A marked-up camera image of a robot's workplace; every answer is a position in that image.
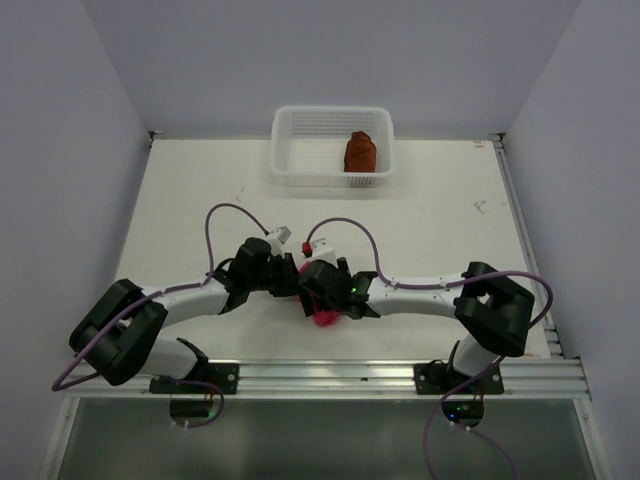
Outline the pink towel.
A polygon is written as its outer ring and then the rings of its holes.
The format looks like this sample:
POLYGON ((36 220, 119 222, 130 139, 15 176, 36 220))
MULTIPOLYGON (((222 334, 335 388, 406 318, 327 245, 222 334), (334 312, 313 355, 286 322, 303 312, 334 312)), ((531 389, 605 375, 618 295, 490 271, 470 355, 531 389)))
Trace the pink towel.
POLYGON ((324 328, 334 325, 341 316, 338 311, 330 309, 323 301, 314 295, 300 295, 299 300, 304 315, 310 317, 318 327, 324 328))

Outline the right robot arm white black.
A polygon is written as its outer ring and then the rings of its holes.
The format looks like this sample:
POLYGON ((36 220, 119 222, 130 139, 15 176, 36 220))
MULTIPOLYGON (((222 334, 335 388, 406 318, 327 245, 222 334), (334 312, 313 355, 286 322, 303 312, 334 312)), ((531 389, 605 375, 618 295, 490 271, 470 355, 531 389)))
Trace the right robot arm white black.
POLYGON ((420 285, 384 281, 375 272, 352 275, 343 264, 314 260, 299 275, 299 285, 320 310, 354 320, 415 314, 458 321, 467 335, 454 347, 445 379, 461 393, 476 386, 495 360, 524 355, 535 302, 509 273, 483 262, 420 285))

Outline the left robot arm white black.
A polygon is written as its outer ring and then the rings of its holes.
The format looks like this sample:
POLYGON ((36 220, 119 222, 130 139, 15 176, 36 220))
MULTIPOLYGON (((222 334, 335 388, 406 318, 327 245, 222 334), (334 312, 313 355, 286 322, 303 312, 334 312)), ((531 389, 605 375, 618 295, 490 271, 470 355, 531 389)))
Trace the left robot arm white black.
POLYGON ((161 339, 161 330, 227 314, 253 292, 295 296, 297 275, 290 253, 277 249, 275 241, 251 237, 202 282, 163 289, 142 288, 129 279, 115 282, 73 330, 69 345, 76 362, 86 361, 113 386, 146 374, 172 377, 185 392, 197 392, 208 379, 206 355, 188 340, 161 339))

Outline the brown towel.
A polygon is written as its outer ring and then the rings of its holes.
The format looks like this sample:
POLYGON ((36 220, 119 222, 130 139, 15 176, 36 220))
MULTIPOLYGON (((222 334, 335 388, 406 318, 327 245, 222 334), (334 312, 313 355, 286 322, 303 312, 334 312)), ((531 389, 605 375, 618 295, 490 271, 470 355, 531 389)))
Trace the brown towel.
POLYGON ((344 171, 372 173, 376 170, 377 148, 363 131, 353 132, 344 154, 344 171))

